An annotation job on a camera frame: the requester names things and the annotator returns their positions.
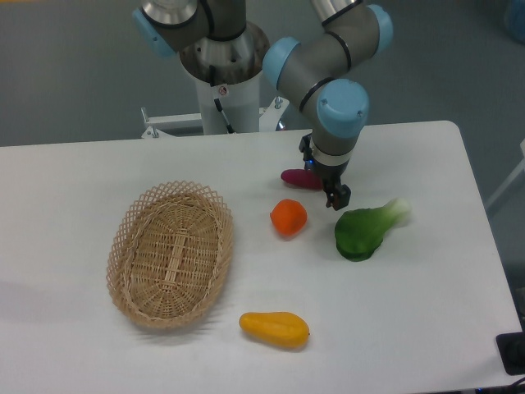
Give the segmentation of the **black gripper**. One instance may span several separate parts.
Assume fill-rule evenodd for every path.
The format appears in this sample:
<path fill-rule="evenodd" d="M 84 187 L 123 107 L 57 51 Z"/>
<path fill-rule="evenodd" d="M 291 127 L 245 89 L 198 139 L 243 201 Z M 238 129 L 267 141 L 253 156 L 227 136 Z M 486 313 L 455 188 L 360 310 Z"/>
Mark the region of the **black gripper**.
<path fill-rule="evenodd" d="M 299 152 L 303 155 L 304 167 L 313 171 L 324 184 L 326 207 L 335 211 L 347 207 L 351 190 L 341 184 L 340 178 L 348 166 L 351 152 L 342 155 L 324 153 L 315 145 L 312 134 L 301 138 Z"/>

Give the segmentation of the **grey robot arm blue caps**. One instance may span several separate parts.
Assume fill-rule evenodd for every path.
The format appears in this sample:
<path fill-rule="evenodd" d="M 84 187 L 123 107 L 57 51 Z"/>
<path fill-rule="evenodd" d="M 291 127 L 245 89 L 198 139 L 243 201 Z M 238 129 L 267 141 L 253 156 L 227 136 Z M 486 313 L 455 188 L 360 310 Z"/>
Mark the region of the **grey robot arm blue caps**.
<path fill-rule="evenodd" d="M 369 98 L 346 74 L 384 50 L 390 16 L 361 1 L 316 1 L 323 32 L 309 44 L 270 43 L 248 21 L 243 1 L 143 1 L 133 19 L 159 56 L 176 55 L 198 92 L 207 135 L 260 131 L 259 79 L 309 121 L 301 139 L 304 166 L 322 181 L 327 205 L 347 206 L 344 173 L 369 113 Z"/>

